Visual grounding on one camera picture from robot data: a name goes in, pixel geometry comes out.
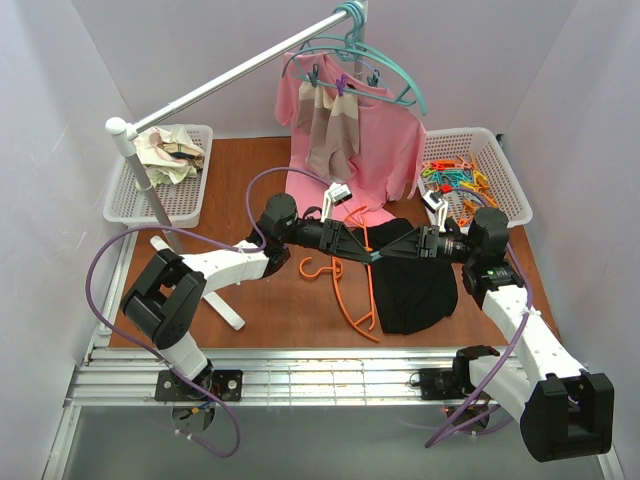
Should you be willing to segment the orange plastic hanger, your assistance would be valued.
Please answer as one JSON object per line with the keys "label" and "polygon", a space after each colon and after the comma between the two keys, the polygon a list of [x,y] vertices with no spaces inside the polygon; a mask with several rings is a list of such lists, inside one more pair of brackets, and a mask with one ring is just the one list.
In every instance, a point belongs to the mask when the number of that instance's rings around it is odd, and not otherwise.
{"label": "orange plastic hanger", "polygon": [[327,278],[339,313],[347,325],[373,345],[380,344],[371,265],[360,266],[337,256],[318,263],[312,256],[306,256],[299,262],[298,272],[306,282]]}

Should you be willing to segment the black underwear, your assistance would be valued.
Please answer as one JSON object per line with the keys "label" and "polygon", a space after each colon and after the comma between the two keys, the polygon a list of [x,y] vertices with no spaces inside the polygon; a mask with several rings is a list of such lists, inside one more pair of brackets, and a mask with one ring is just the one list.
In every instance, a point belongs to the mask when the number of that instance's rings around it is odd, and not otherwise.
{"label": "black underwear", "polygon": [[384,333],[413,334],[454,313],[458,287],[450,263],[383,257],[370,267]]}

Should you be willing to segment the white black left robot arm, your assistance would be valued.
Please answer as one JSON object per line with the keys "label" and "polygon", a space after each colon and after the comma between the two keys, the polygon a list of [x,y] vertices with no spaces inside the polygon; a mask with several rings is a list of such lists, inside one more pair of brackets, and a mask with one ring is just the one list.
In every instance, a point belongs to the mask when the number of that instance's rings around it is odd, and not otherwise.
{"label": "white black left robot arm", "polygon": [[212,391],[213,365],[189,333],[203,297],[234,283],[276,273],[290,258],[288,247],[312,248],[369,264],[372,253],[341,221],[301,218],[294,198],[273,195],[257,227],[232,249],[178,255],[155,253],[121,300],[121,312],[173,367],[173,381],[191,399]]}

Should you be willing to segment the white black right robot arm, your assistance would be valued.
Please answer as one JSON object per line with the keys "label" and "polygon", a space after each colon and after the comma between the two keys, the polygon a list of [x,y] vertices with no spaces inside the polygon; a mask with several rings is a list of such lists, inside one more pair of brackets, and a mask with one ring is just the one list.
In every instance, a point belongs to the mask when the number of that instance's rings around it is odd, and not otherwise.
{"label": "white black right robot arm", "polygon": [[482,207],[466,233],[452,224],[418,227],[380,250],[384,258],[461,264],[465,290],[509,342],[503,353],[483,345],[456,353],[452,380],[466,398],[428,443],[457,431],[455,420],[486,394],[517,421],[535,460],[606,454],[614,386],[568,353],[534,309],[526,281],[506,258],[509,239],[506,214]]}

